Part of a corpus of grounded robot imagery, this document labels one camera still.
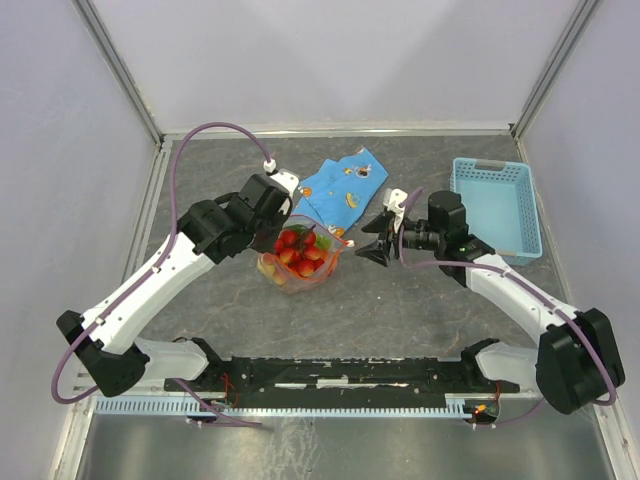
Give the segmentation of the clear zip bag orange zipper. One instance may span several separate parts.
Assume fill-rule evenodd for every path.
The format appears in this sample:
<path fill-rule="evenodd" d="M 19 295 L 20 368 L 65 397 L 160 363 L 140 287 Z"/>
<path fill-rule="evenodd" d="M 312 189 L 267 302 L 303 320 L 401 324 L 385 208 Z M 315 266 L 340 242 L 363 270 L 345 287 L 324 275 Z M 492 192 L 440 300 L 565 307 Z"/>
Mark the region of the clear zip bag orange zipper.
<path fill-rule="evenodd" d="M 258 271 L 285 293 L 312 289 L 327 280 L 339 257 L 355 246 L 341 228 L 329 229 L 305 215 L 293 215 L 276 237 L 271 252 L 260 254 Z"/>

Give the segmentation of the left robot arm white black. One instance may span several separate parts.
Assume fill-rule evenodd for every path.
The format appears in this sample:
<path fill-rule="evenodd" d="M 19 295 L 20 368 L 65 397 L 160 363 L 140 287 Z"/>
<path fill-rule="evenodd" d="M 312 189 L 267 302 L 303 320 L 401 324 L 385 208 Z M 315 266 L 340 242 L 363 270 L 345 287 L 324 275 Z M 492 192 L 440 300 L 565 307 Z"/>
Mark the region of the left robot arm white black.
<path fill-rule="evenodd" d="M 146 325 L 182 290 L 227 258 L 272 250 L 289 218 L 299 179 L 286 170 L 252 175 L 242 189 L 194 203 L 176 230 L 138 271 L 84 313 L 64 312 L 56 324 L 105 397 L 141 381 L 179 378 L 209 390 L 221 360 L 202 339 L 141 338 Z"/>

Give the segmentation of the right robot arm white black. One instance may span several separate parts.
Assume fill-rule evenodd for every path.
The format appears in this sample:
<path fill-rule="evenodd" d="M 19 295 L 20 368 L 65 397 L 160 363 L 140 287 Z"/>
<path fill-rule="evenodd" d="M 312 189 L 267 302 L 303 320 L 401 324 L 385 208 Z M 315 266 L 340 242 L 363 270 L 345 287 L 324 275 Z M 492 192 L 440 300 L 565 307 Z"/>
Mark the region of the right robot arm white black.
<path fill-rule="evenodd" d="M 382 212 L 362 228 L 376 239 L 358 248 L 357 256 L 385 266 L 392 259 L 403 260 L 405 250 L 430 251 L 429 265 L 489 300 L 535 344 L 522 348 L 485 342 L 460 364 L 463 386 L 481 391 L 493 381 L 508 381 L 541 395 L 562 414 L 588 404 L 614 405 L 625 372 L 609 318 L 596 308 L 581 311 L 554 299 L 510 267 L 471 233 L 457 193 L 432 193 L 426 218 L 410 219 L 419 195 L 386 191 Z"/>

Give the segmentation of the red berry cluster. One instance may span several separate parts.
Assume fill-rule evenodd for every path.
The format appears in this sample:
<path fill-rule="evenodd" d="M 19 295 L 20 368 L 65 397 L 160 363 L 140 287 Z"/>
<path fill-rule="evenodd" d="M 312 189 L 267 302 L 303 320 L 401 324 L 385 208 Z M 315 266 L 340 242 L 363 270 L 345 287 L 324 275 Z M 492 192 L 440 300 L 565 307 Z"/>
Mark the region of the red berry cluster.
<path fill-rule="evenodd" d="M 283 229 L 275 243 L 276 259 L 300 278 L 310 278 L 328 260 L 331 240 L 315 226 L 294 225 Z"/>

